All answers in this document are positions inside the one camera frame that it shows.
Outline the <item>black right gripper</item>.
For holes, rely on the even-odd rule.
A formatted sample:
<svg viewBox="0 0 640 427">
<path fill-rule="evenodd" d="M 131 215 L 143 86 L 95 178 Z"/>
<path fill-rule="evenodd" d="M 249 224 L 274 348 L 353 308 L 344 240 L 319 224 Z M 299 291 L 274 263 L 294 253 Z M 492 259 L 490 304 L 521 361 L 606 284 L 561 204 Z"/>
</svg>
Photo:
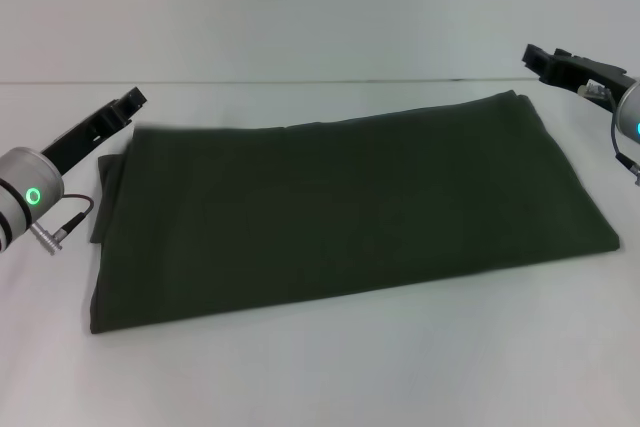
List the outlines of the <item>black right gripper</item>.
<svg viewBox="0 0 640 427">
<path fill-rule="evenodd" d="M 610 91 L 615 104 L 637 82 L 620 67 L 575 56 L 561 49 L 550 54 L 533 44 L 527 45 L 522 62 L 540 82 L 570 92 L 578 93 L 581 86 L 595 82 Z"/>
</svg>

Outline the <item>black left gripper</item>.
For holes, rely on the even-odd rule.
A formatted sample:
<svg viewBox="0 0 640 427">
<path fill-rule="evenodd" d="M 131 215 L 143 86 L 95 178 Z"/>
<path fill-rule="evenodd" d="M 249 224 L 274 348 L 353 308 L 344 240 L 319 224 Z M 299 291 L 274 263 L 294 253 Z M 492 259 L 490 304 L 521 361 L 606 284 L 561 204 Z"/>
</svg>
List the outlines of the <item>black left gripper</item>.
<svg viewBox="0 0 640 427">
<path fill-rule="evenodd" d="M 144 94 L 134 87 L 71 128 L 42 154 L 59 173 L 67 173 L 101 143 L 123 130 L 146 102 Z"/>
</svg>

